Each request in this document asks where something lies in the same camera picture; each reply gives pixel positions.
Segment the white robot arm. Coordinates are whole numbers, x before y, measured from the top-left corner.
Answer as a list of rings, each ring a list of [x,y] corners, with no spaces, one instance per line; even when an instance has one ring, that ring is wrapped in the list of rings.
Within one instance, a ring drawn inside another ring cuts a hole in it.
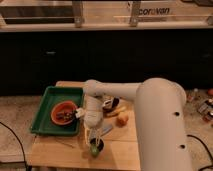
[[[102,97],[132,101],[142,171],[193,171],[187,147],[183,108],[186,93],[177,83],[150,78],[142,83],[87,80],[86,116],[102,115]]]

